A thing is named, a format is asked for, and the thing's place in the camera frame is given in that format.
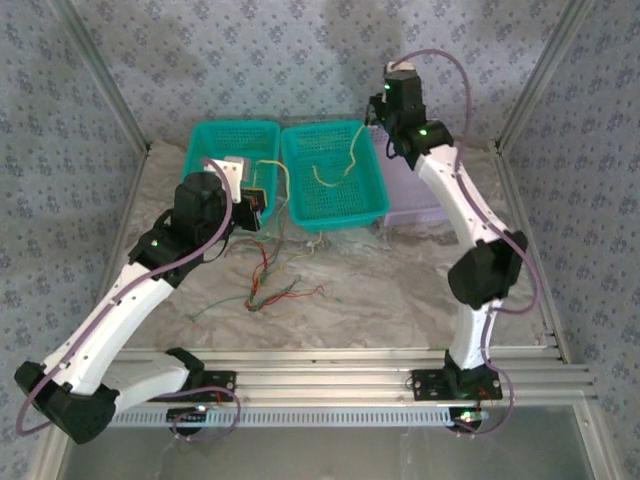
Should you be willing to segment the grey metal sheet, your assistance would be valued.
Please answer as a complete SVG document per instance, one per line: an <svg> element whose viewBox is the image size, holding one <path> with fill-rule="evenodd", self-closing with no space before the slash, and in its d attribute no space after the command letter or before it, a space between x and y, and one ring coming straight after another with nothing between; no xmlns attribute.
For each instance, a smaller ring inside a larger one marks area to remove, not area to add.
<svg viewBox="0 0 640 480"><path fill-rule="evenodd" d="M70 445L56 480L595 480L575 415L519 407L497 432L435 427L240 428L190 445L112 428Z"/></svg>

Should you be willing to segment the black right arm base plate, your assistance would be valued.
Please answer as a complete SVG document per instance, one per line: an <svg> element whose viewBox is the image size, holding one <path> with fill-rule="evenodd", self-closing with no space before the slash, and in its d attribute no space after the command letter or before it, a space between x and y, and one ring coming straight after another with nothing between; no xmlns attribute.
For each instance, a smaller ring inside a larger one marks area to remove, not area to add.
<svg viewBox="0 0 640 480"><path fill-rule="evenodd" d="M412 390L416 401L501 400L503 390L498 375L488 369L476 373L451 369L413 370Z"/></svg>

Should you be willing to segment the aluminium table side rail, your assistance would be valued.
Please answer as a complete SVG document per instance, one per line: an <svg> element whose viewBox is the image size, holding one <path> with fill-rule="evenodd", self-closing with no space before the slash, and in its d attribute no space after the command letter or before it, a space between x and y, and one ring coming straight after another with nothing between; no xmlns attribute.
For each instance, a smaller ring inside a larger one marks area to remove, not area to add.
<svg viewBox="0 0 640 480"><path fill-rule="evenodd" d="M150 152L150 146L147 145L146 149L141 154L137 167L130 185L127 200L122 211L122 215L118 224L118 230L112 244L112 248L109 254L108 262L103 270L103 275L100 281L98 291L95 295L95 307L97 307L106 293L109 291L112 285L112 281L118 276L116 268L120 265L120 253L124 245L124 237L127 230L127 226L130 221L131 212L135 203L137 191L139 188L142 173L144 171L145 163L148 159Z"/></svg>
<svg viewBox="0 0 640 480"><path fill-rule="evenodd" d="M542 261L539 251L534 241L533 231L526 215L526 209L520 196L517 182L509 164L508 158L499 150L496 150L496 167L500 175L502 186L509 209L513 215L514 222L521 228L529 239L530 256L536 267L538 284L538 305L545 325L545 337L559 350L559 356L564 363L573 363L569 345L566 341L562 324L554 304L554 299L549 288L549 284L544 275Z"/></svg>

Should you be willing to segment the lilac perforated plastic basket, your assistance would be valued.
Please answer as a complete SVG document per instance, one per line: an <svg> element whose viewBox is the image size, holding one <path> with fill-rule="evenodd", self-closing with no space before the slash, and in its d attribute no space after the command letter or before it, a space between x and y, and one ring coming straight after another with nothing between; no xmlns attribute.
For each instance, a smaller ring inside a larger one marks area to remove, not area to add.
<svg viewBox="0 0 640 480"><path fill-rule="evenodd" d="M380 127L370 127L379 167L390 201L383 217L386 227L432 225L448 219L444 208L429 187L418 178L401 157L387 157L388 135Z"/></svg>

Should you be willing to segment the teal perforated plastic basket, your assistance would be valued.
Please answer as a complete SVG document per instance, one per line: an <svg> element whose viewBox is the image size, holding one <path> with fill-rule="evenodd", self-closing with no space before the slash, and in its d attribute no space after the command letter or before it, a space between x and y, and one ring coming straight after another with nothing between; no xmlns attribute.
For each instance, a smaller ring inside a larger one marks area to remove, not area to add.
<svg viewBox="0 0 640 480"><path fill-rule="evenodd" d="M264 191L266 209L261 221L266 222L276 204L278 166L264 160L278 160L280 126L267 120L222 120L197 124L191 134L182 179L203 170L203 157L223 160L227 156L250 160L241 186Z"/></svg>
<svg viewBox="0 0 640 480"><path fill-rule="evenodd" d="M290 174L290 216L302 228L366 227L389 211L374 144L363 122L286 128L281 155Z"/></svg>

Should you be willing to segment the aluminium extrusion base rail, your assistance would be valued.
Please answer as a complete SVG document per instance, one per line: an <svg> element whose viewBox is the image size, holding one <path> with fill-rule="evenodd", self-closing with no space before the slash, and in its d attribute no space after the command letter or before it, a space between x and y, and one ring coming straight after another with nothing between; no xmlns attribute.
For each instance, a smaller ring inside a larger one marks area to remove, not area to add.
<svg viewBox="0 0 640 480"><path fill-rule="evenodd" d="M439 369L438 350L310 349L197 350L209 370L236 373L236 393L249 407L366 407L408 408L413 370ZM509 375L515 403L563 405L596 397L588 367L567 364L555 347L499 347L497 367Z"/></svg>

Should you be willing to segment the black usb hub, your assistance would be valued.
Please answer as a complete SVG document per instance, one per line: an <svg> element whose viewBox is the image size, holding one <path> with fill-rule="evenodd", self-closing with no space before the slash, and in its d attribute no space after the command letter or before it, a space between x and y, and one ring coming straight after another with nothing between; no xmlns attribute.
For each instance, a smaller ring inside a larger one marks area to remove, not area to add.
<svg viewBox="0 0 640 480"><path fill-rule="evenodd" d="M206 417L206 407L170 408L166 412L165 421L167 423L198 423L204 422Z"/></svg>
<svg viewBox="0 0 640 480"><path fill-rule="evenodd" d="M475 434L489 414L481 408L455 407L449 409L452 425L449 429L455 433Z"/></svg>

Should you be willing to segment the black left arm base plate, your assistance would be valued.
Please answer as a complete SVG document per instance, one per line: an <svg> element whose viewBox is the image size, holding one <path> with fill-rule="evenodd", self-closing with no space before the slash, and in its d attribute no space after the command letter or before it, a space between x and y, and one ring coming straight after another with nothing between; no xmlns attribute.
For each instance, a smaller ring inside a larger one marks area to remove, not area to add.
<svg viewBox="0 0 640 480"><path fill-rule="evenodd" d="M237 373L232 370L181 370L153 380L149 402L230 403L234 401Z"/></svg>

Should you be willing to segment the aluminium frame post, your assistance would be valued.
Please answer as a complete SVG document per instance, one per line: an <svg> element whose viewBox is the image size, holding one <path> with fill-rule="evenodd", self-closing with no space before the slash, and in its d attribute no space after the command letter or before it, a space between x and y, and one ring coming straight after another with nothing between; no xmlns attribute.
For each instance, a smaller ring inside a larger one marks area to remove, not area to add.
<svg viewBox="0 0 640 480"><path fill-rule="evenodd" d="M508 153L513 148L595 2L568 0L496 140L499 153Z"/></svg>
<svg viewBox="0 0 640 480"><path fill-rule="evenodd" d="M89 70L96 87L115 115L127 139L136 150L146 153L149 149L149 141L140 129L72 0L47 0L47 2Z"/></svg>

